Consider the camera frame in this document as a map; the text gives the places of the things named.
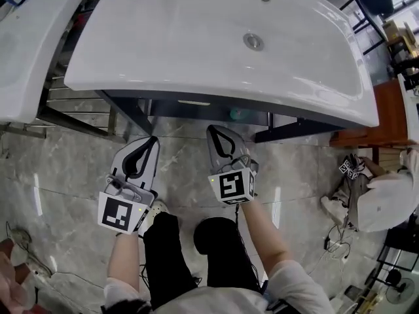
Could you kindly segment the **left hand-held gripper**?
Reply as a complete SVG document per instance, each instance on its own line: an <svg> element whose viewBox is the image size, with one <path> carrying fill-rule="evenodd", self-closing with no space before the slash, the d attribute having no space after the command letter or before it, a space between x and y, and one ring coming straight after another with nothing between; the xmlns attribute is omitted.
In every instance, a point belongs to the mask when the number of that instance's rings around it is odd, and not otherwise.
<svg viewBox="0 0 419 314"><path fill-rule="evenodd" d="M151 136L132 141L115 154L112 175L106 177L105 190L99 194L100 226L122 234L139 230L157 198L156 192L148 190L153 184L159 152L158 138Z"/></svg>

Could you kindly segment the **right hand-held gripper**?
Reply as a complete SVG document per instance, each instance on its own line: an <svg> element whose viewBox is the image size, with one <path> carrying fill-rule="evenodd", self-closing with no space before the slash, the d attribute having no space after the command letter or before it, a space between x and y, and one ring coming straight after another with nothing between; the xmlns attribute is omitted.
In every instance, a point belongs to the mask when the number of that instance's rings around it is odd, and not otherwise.
<svg viewBox="0 0 419 314"><path fill-rule="evenodd" d="M247 154L241 135L224 126L206 130L212 172L208 177L217 201L236 205L253 201L259 164Z"/></svg>

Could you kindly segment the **person's left forearm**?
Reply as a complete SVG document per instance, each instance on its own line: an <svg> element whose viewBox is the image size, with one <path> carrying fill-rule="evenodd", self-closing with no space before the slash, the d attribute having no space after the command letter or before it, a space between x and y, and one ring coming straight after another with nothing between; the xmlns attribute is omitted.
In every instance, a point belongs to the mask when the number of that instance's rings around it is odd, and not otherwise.
<svg viewBox="0 0 419 314"><path fill-rule="evenodd" d="M119 234L109 259L107 276L139 291L139 238L135 233Z"/></svg>

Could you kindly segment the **person's right forearm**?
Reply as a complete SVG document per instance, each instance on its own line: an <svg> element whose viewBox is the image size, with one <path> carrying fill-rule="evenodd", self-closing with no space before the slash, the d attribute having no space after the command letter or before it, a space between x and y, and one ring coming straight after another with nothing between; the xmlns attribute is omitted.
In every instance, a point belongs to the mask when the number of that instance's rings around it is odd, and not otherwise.
<svg viewBox="0 0 419 314"><path fill-rule="evenodd" d="M256 200L243 203L242 208L253 245L268 276L274 267L291 260L291 253L263 205Z"/></svg>

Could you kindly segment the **white sink with black faucet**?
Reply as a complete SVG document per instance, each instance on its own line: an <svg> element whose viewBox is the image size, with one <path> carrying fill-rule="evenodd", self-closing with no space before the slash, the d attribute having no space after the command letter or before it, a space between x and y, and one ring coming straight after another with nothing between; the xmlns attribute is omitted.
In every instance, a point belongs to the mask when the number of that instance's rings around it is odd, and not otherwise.
<svg viewBox="0 0 419 314"><path fill-rule="evenodd" d="M100 0L64 83L262 101L379 124L347 16L327 0Z"/></svg>

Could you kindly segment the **small teal item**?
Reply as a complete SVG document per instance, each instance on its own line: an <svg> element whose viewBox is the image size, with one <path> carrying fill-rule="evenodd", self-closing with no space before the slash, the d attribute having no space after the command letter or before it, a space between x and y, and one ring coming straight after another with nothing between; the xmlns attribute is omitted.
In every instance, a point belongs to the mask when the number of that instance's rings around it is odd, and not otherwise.
<svg viewBox="0 0 419 314"><path fill-rule="evenodd" d="M250 111L248 109L233 108L229 112L229 116L232 120L241 121L249 116Z"/></svg>

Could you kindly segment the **person's white shoe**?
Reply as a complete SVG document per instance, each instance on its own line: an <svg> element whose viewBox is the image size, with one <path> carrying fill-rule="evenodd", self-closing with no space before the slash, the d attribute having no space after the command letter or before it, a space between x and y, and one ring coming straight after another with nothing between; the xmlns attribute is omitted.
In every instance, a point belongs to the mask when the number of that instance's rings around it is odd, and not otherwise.
<svg viewBox="0 0 419 314"><path fill-rule="evenodd" d="M144 233L153 225L155 217L160 213L170 214L170 211L163 200L157 198L137 231L140 238L143 238Z"/></svg>

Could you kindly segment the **person's black trousers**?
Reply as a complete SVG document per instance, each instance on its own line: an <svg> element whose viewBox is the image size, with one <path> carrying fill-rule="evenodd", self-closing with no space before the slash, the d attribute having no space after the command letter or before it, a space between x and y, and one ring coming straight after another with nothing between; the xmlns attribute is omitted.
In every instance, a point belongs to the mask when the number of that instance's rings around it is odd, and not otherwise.
<svg viewBox="0 0 419 314"><path fill-rule="evenodd" d="M207 286L261 292L233 220L223 217L203 220L194 230L193 241L197 251L208 259ZM183 257L175 215L157 214L144 233L143 242L153 309L197 287Z"/></svg>

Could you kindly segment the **person's white shirt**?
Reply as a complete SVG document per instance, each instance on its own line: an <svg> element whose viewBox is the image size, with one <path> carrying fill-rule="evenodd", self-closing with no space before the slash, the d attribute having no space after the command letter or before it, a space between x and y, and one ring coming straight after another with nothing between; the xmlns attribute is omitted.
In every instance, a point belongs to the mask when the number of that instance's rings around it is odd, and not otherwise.
<svg viewBox="0 0 419 314"><path fill-rule="evenodd" d="M277 263L268 277L269 300L244 288L198 287L156 310L130 285L109 277L105 308L125 300L139 301L139 314L272 314L271 307L283 300L300 314L335 314L328 297L294 260Z"/></svg>

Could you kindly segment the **black metal stand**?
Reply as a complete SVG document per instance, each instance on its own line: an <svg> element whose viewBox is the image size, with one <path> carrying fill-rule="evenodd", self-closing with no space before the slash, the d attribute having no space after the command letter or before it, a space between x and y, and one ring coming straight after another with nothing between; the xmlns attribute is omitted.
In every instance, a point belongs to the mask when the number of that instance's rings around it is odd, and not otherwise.
<svg viewBox="0 0 419 314"><path fill-rule="evenodd" d="M419 261L419 216L413 213L404 223L389 229L377 262L412 272Z"/></svg>

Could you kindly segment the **cardboard box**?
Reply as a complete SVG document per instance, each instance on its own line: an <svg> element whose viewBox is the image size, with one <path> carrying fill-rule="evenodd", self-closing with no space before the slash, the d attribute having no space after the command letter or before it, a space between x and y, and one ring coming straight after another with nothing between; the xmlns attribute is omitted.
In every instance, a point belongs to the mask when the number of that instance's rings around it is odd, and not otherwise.
<svg viewBox="0 0 419 314"><path fill-rule="evenodd" d="M419 30L413 31L406 22L399 27L393 20L390 20L384 22L382 27L388 43L398 38L406 38L409 44L413 44L414 46L419 44L419 40L416 38L417 35L419 36Z"/></svg>

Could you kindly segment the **black floor fan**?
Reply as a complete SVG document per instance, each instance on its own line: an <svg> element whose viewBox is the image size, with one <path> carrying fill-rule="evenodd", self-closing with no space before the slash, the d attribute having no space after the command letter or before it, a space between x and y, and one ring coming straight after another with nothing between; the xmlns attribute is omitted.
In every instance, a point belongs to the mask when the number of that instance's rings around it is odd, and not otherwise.
<svg viewBox="0 0 419 314"><path fill-rule="evenodd" d="M397 269L392 269L386 278L388 285L386 291L386 299L393 305L407 302L415 291L415 284L412 279L402 277L401 272Z"/></svg>

